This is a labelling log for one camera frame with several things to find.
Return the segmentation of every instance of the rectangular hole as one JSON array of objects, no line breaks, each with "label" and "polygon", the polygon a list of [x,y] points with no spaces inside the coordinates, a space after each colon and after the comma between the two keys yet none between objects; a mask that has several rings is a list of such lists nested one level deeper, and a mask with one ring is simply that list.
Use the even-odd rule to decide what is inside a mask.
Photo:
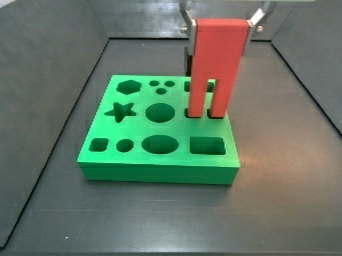
[{"label": "rectangular hole", "polygon": [[193,119],[194,119],[194,118],[195,118],[195,119],[201,118],[201,117],[190,117],[190,116],[189,116],[189,108],[185,109],[185,117],[186,117],[186,118],[193,118]]},{"label": "rectangular hole", "polygon": [[[214,92],[214,87],[215,87],[215,82],[213,79],[209,80],[209,87],[207,87],[207,92],[213,93]],[[185,91],[190,92],[190,82],[185,82]]]},{"label": "rectangular hole", "polygon": [[210,109],[207,109],[207,117],[209,119],[218,119],[218,120],[222,120],[225,118],[225,117],[213,117],[210,114]]},{"label": "rectangular hole", "polygon": [[97,138],[91,141],[90,151],[103,152],[109,146],[109,139]]},{"label": "rectangular hole", "polygon": [[219,137],[190,137],[190,153],[202,155],[225,155],[225,141]]}]

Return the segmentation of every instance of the hole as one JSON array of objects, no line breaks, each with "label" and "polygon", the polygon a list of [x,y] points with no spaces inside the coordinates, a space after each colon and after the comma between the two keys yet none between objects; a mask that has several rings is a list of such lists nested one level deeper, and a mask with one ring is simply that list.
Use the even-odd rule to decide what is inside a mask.
[{"label": "hole", "polygon": [[190,82],[189,81],[185,82],[185,91],[190,92]]},{"label": "hole", "polygon": [[153,154],[170,154],[178,149],[178,141],[166,135],[147,137],[142,143],[143,149]]},{"label": "hole", "polygon": [[167,82],[165,82],[165,85],[169,86],[169,87],[173,87],[175,85],[175,82],[167,81]]},{"label": "hole", "polygon": [[151,105],[146,110],[146,117],[157,123],[170,121],[175,116],[175,109],[165,103]]},{"label": "hole", "polygon": [[129,152],[133,148],[134,148],[134,142],[131,140],[129,140],[129,139],[121,140],[117,143],[117,149],[122,153]]},{"label": "hole", "polygon": [[97,138],[91,141],[90,151],[103,152],[109,146],[109,139]]},{"label": "hole", "polygon": [[158,94],[166,94],[167,90],[165,88],[159,88],[155,91]]},{"label": "hole", "polygon": [[189,116],[189,109],[187,108],[185,109],[185,116],[186,116],[186,118],[201,118],[201,117],[190,117]]},{"label": "hole", "polygon": [[[209,82],[207,92],[214,92],[215,84],[213,82]],[[190,92],[190,82],[185,82],[185,91]]]},{"label": "hole", "polygon": [[223,139],[219,137],[191,137],[190,152],[191,154],[225,155]]},{"label": "hole", "polygon": [[214,86],[215,84],[213,82],[209,82],[207,92],[214,92]]},{"label": "hole", "polygon": [[142,89],[142,83],[139,83],[134,80],[129,80],[129,81],[119,83],[117,91],[129,95],[135,92],[139,92],[141,89]]},{"label": "hole", "polygon": [[150,85],[151,85],[151,86],[158,86],[158,85],[159,85],[159,82],[158,82],[158,81],[151,81],[151,82],[150,82]]},{"label": "hole", "polygon": [[209,119],[223,119],[225,118],[225,117],[213,117],[210,114],[210,109],[207,109],[207,116],[209,116]]},{"label": "hole", "polygon": [[137,116],[137,113],[133,111],[134,103],[122,105],[115,102],[113,104],[113,110],[105,113],[106,116],[114,116],[117,123],[121,123],[127,116]]}]

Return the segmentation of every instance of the star-shaped hole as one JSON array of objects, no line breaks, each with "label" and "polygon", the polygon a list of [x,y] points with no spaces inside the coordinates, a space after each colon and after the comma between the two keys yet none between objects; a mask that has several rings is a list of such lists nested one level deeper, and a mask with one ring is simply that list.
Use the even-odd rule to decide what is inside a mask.
[{"label": "star-shaped hole", "polygon": [[137,116],[137,113],[133,111],[134,103],[122,105],[115,102],[113,104],[113,110],[105,113],[106,116],[114,116],[117,123],[121,123],[127,116]]}]

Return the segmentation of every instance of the green shape sorter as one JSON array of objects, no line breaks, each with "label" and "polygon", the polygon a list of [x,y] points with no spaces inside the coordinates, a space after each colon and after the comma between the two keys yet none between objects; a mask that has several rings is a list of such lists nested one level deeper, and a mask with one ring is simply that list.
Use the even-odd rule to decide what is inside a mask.
[{"label": "green shape sorter", "polygon": [[87,179],[233,183],[241,164],[229,116],[189,118],[189,87],[189,77],[113,76],[78,158]]}]

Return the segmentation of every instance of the red rectangular block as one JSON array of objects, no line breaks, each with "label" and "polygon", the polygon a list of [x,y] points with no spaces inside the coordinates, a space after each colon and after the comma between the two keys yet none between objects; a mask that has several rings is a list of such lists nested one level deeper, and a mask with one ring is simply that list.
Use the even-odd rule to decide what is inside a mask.
[{"label": "red rectangular block", "polygon": [[203,115],[207,82],[217,79],[210,115],[221,118],[227,112],[250,26],[241,19],[198,19],[197,25],[189,116]]}]

